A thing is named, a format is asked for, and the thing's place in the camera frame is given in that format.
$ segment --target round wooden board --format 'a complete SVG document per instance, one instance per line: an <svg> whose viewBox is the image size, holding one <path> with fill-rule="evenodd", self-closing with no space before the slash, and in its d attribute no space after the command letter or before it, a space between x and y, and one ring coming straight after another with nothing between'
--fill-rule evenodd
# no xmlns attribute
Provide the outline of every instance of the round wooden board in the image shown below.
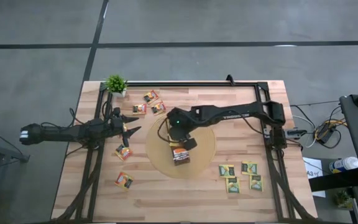
<svg viewBox="0 0 358 224"><path fill-rule="evenodd" d="M196 177L205 170L215 155L215 135L211 128L197 128L190 133L197 141L197 146L189 151L190 163L175 166L172 150L167 142L157 135L158 127L166 116L162 116L153 124L147 133L146 153L152 165L161 173L179 179ZM167 136L165 125L161 127L161 136Z"/></svg>

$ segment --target yellow packet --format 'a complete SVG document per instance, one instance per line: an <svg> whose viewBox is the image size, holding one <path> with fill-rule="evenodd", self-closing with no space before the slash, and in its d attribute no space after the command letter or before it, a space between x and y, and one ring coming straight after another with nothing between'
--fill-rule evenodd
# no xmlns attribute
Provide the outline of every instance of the yellow packet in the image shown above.
<svg viewBox="0 0 358 224"><path fill-rule="evenodd" d="M240 193L240 179L238 177L226 178L226 192Z"/></svg>
<svg viewBox="0 0 358 224"><path fill-rule="evenodd" d="M256 162L241 162L241 174L258 175L258 164Z"/></svg>
<svg viewBox="0 0 358 224"><path fill-rule="evenodd" d="M249 176L249 188L252 190L264 191L264 180L261 175Z"/></svg>
<svg viewBox="0 0 358 224"><path fill-rule="evenodd" d="M219 176L223 178L236 177L234 165L219 165Z"/></svg>

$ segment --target white paper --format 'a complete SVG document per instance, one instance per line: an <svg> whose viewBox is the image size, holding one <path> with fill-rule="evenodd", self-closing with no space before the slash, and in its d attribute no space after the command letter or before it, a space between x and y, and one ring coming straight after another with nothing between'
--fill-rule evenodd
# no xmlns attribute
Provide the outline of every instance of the white paper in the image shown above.
<svg viewBox="0 0 358 224"><path fill-rule="evenodd" d="M308 174L308 178L315 178L315 177L321 177L323 175L323 171L321 170L321 161L318 159L310 159L310 158L306 158L304 157L303 160L305 162L310 163L311 165L305 163L305 167L306 167L306 171ZM317 197L326 197L326 192L325 191L319 191L319 192L313 192L312 193L313 196L317 196Z"/></svg>

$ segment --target potted plant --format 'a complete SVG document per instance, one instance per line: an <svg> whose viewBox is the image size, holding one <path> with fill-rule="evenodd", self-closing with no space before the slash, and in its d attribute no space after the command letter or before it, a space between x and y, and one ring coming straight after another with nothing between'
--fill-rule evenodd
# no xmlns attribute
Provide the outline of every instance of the potted plant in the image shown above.
<svg viewBox="0 0 358 224"><path fill-rule="evenodd" d="M106 80L106 87L115 97L125 97L127 92L127 81L119 75L110 75Z"/></svg>

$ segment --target white pot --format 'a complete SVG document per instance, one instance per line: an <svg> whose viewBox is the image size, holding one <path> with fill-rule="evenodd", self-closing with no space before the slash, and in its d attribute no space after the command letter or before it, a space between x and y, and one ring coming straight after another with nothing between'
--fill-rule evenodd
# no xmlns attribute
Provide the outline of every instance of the white pot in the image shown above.
<svg viewBox="0 0 358 224"><path fill-rule="evenodd" d="M115 92L113 92L113 93L112 93L112 96L115 96L115 97L118 97L118 98L124 98L126 93L127 93L127 89L124 89L124 90L122 91L122 93L115 93Z"/></svg>

